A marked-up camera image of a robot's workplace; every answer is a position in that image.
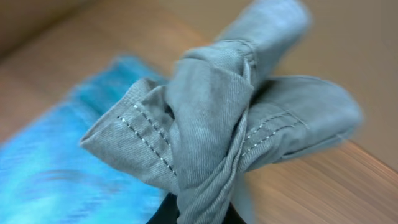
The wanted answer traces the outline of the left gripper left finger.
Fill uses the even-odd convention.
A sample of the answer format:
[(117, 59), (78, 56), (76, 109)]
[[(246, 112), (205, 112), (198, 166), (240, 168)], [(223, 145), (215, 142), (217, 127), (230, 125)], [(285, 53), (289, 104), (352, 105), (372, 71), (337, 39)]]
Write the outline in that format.
[(153, 214), (146, 224), (176, 224), (180, 215), (177, 207), (177, 196), (168, 193), (158, 210)]

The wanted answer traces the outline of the grey shorts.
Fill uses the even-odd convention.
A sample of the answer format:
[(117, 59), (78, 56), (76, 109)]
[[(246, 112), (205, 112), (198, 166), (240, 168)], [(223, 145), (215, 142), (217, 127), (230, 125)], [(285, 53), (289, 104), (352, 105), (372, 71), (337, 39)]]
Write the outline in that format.
[(111, 167), (177, 197), (178, 223), (221, 223), (237, 178), (328, 148), (363, 116), (334, 83), (271, 77), (310, 23), (299, 1), (254, 1), (164, 85), (147, 78), (82, 137)]

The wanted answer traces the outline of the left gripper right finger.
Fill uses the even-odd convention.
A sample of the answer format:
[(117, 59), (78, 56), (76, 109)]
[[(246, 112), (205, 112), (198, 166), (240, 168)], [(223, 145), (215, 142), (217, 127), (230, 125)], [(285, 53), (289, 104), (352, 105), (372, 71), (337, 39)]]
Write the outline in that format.
[(246, 222), (241, 218), (239, 213), (234, 208), (233, 204), (229, 204), (226, 215), (224, 216), (222, 224), (246, 224)]

